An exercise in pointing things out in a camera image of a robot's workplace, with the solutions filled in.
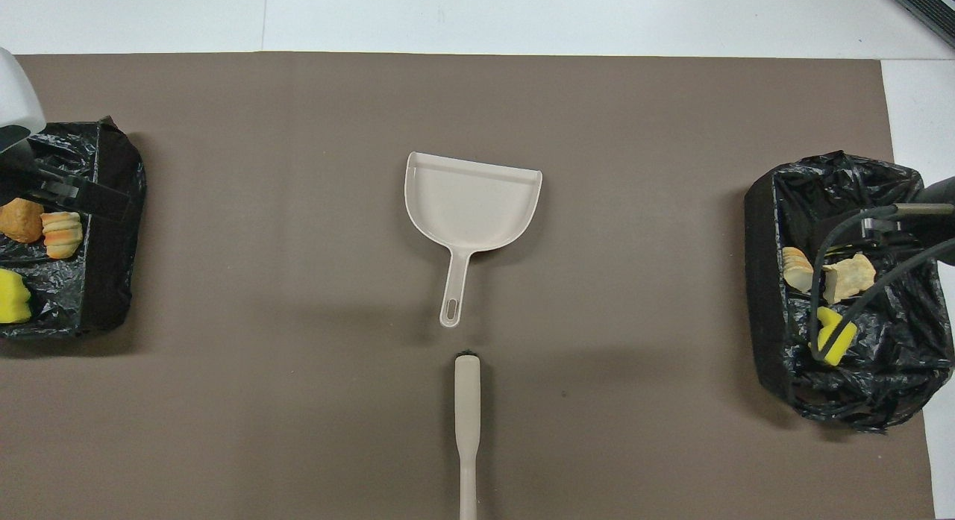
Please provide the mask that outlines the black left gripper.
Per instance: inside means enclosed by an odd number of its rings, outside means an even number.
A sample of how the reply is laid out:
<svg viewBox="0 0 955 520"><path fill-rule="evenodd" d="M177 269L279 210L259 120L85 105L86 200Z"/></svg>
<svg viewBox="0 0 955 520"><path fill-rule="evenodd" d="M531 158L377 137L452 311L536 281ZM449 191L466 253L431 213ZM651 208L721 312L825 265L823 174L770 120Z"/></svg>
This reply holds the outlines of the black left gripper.
<svg viewBox="0 0 955 520"><path fill-rule="evenodd" d="M26 138L1 140L1 206L17 198L81 212L119 223L132 204L129 195L68 171L37 164Z"/></svg>

